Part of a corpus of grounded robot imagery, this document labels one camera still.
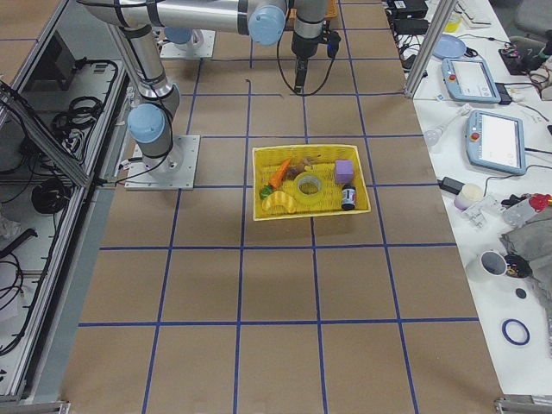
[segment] small bottle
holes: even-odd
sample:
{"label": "small bottle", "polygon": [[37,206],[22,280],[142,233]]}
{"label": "small bottle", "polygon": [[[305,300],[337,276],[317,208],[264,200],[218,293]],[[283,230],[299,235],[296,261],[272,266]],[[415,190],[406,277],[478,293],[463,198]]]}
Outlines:
{"label": "small bottle", "polygon": [[356,206],[356,188],[354,185],[345,184],[342,188],[342,209],[353,210]]}
{"label": "small bottle", "polygon": [[512,227],[520,228],[549,205],[549,194],[533,194],[502,213],[502,218]]}

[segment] blue ring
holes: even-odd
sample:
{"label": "blue ring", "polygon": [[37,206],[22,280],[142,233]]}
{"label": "blue ring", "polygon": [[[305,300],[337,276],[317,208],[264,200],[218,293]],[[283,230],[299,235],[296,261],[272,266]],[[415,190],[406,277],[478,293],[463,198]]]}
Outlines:
{"label": "blue ring", "polygon": [[[518,342],[518,341],[514,341],[513,339],[511,339],[511,337],[508,335],[508,332],[506,332],[506,328],[508,327],[508,325],[510,323],[517,323],[518,326],[521,326],[522,329],[525,331],[525,340],[521,341],[521,342]],[[502,335],[504,335],[504,338],[509,342],[511,343],[512,345],[518,345],[519,347],[523,346],[523,345],[527,345],[529,343],[529,340],[531,338],[531,335],[529,333],[529,330],[527,329],[527,327],[525,326],[525,324],[517,319],[506,319],[505,321],[502,322]]]}

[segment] white cup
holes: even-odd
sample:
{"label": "white cup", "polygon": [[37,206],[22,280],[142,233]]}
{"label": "white cup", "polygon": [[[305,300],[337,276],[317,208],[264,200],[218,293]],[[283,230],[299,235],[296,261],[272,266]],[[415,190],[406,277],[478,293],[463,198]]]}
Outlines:
{"label": "white cup", "polygon": [[475,184],[465,184],[455,198],[457,209],[464,211],[483,199],[483,189]]}
{"label": "white cup", "polygon": [[467,264],[466,275],[475,282],[491,282],[496,278],[504,277],[507,268],[508,265],[502,254],[487,250]]}

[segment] yellow basket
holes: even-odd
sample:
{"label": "yellow basket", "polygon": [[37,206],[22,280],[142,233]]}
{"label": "yellow basket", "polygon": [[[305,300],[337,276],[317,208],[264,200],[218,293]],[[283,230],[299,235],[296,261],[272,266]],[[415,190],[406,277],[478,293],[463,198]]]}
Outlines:
{"label": "yellow basket", "polygon": [[[268,184],[278,167],[287,160],[292,159],[291,165],[296,165],[305,158],[312,160],[311,171],[317,175],[322,183],[323,197],[314,204],[301,204],[296,200],[295,212],[288,213],[286,207],[275,205],[265,211],[262,208],[260,190]],[[342,187],[343,184],[336,184],[334,181],[334,169],[336,160],[353,161],[354,178],[352,185],[356,188],[356,207],[354,210],[342,209]],[[370,200],[364,176],[362,175],[359,153],[354,145],[289,145],[282,147],[253,148],[253,189],[254,208],[253,219],[274,220],[281,218],[298,218],[313,216],[338,216],[341,214],[359,214],[370,211]],[[285,179],[278,189],[293,196],[296,194],[296,184],[293,180]]]}

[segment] blue joint cap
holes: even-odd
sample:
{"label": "blue joint cap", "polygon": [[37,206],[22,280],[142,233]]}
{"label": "blue joint cap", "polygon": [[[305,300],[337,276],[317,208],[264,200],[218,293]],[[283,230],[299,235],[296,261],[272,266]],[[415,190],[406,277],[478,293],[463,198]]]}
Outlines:
{"label": "blue joint cap", "polygon": [[165,37],[172,43],[184,45],[191,40],[190,28],[165,28]]}
{"label": "blue joint cap", "polygon": [[261,6],[249,17],[248,29],[251,39],[262,46],[276,43],[284,33],[284,27],[285,14],[276,6]]}
{"label": "blue joint cap", "polygon": [[140,144],[157,140],[165,129],[165,114],[152,103],[142,103],[133,108],[127,119],[132,136]]}

